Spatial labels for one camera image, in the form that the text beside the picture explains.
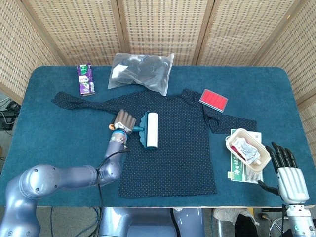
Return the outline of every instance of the plastic bag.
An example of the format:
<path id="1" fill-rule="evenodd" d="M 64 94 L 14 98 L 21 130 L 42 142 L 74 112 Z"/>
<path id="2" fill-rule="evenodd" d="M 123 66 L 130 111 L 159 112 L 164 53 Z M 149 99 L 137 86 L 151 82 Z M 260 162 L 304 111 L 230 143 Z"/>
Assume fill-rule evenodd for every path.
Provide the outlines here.
<path id="1" fill-rule="evenodd" d="M 173 58 L 173 53 L 168 57 L 117 53 L 108 89 L 136 83 L 166 96 Z"/>

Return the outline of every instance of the woven panel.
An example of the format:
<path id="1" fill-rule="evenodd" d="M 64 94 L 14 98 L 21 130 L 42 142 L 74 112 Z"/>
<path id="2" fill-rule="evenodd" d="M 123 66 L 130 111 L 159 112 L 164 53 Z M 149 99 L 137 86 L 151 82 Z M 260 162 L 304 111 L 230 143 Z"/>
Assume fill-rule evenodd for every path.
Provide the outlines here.
<path id="1" fill-rule="evenodd" d="M 120 52 L 109 0 L 29 0 L 65 63 L 111 65 Z"/>
<path id="2" fill-rule="evenodd" d="M 249 65 L 294 0 L 221 0 L 202 65 Z"/>
<path id="3" fill-rule="evenodd" d="M 124 0 L 130 49 L 167 56 L 191 65 L 207 0 Z"/>
<path id="4" fill-rule="evenodd" d="M 58 61 L 13 0 L 0 2 L 0 30 L 0 87 L 22 103 L 32 71 Z"/>
<path id="5" fill-rule="evenodd" d="M 316 88 L 315 16 L 316 0 L 307 1 L 259 63 L 285 69 L 296 99 Z"/>
<path id="6" fill-rule="evenodd" d="M 316 164 L 316 102 L 300 112 L 305 134 Z"/>

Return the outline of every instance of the takeout container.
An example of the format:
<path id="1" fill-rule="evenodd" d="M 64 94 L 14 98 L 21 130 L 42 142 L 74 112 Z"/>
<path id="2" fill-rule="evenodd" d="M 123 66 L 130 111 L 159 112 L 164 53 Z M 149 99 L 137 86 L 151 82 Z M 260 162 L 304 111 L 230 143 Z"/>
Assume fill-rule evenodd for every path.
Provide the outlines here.
<path id="1" fill-rule="evenodd" d="M 238 155 L 237 152 L 235 152 L 232 149 L 232 143 L 234 143 L 234 141 L 237 138 L 241 138 L 243 137 L 247 143 L 249 143 L 250 145 L 256 147 L 258 149 L 258 152 L 260 153 L 260 162 L 261 164 L 256 164 L 256 162 L 253 162 L 252 164 L 247 164 L 247 162 L 240 156 Z M 238 159 L 240 159 L 240 161 L 242 163 L 244 163 L 247 167 L 249 167 L 250 169 L 252 169 L 255 172 L 260 172 L 261 170 L 264 169 L 264 167 L 266 167 L 266 165 L 269 163 L 269 161 L 271 160 L 270 154 L 269 152 L 266 150 L 266 148 L 264 147 L 264 145 L 262 145 L 260 142 L 257 142 L 252 136 L 249 135 L 249 133 L 243 129 L 243 128 L 239 128 L 237 129 L 231 136 L 226 138 L 226 147 L 228 150 L 230 150 L 231 153 L 233 153 Z"/>

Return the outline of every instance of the white shoe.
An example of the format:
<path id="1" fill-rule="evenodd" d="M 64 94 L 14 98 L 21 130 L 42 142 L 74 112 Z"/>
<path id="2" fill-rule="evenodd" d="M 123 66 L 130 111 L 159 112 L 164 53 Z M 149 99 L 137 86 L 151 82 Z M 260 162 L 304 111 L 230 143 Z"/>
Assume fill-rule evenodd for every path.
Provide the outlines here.
<path id="1" fill-rule="evenodd" d="M 255 218 L 245 208 L 216 208 L 213 210 L 213 216 L 220 221 L 229 221 L 235 225 L 239 215 L 250 217 L 254 224 L 257 224 Z"/>

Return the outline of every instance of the table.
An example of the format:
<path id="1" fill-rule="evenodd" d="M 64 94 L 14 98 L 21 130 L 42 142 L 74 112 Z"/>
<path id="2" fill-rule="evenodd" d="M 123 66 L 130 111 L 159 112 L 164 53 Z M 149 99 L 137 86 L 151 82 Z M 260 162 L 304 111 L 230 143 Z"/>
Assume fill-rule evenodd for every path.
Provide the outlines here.
<path id="1" fill-rule="evenodd" d="M 93 67 L 96 94 L 90 101 L 106 101 L 135 91 L 139 85 L 107 89 L 111 67 Z M 316 204 L 316 172 L 300 121 L 286 72 L 273 67 L 204 67 L 173 66 L 168 95 L 184 88 L 202 93 L 205 88 L 227 97 L 225 114 L 257 121 L 263 144 L 272 141 L 290 148 L 297 158 L 308 186 L 310 200 Z M 113 115 L 91 109 L 64 110 L 51 102 L 57 92 L 79 96 L 77 70 L 74 66 L 42 66 L 34 70 L 25 94 L 12 144 L 0 178 L 0 204 L 5 205 L 7 182 L 37 164 L 56 167 L 92 165 L 103 159 L 111 131 Z M 225 147 L 225 134 L 209 133 L 211 160 L 217 194 L 190 197 L 125 199 L 118 197 L 119 182 L 102 187 L 105 206 L 281 206 L 280 197 L 262 190 L 259 185 L 233 182 L 230 153 Z M 271 162 L 264 169 L 264 181 L 277 185 Z M 96 187 L 59 190 L 42 199 L 39 206 L 99 206 Z"/>

